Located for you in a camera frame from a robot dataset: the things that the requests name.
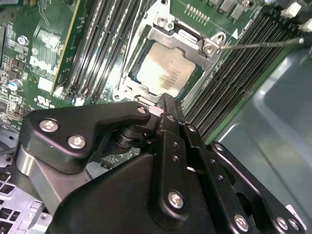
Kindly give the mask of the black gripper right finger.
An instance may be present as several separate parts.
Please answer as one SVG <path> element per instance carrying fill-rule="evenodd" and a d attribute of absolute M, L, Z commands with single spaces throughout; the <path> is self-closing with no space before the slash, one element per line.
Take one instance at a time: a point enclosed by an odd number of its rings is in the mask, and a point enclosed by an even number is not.
<path fill-rule="evenodd" d="M 181 126 L 218 234 L 303 234 L 300 221 L 222 144 Z"/>

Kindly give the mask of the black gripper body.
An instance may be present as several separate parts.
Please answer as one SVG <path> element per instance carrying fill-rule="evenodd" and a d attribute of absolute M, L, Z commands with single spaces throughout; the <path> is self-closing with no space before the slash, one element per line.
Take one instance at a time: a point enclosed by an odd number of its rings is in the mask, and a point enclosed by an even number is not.
<path fill-rule="evenodd" d="M 153 155 L 136 157 L 71 192 L 58 206 L 50 234 L 227 234 L 203 196 L 197 173 L 187 171 L 191 213 L 176 230 L 149 212 Z"/>

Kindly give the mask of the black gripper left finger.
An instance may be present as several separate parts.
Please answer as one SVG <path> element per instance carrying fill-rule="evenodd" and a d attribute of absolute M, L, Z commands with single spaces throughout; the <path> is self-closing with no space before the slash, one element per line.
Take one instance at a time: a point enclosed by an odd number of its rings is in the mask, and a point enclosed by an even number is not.
<path fill-rule="evenodd" d="M 155 106 L 118 102 L 36 110 L 19 133 L 16 167 L 53 216 L 74 190 L 136 157 L 154 156 L 149 212 L 154 221 L 191 213 L 180 104 L 163 94 Z"/>

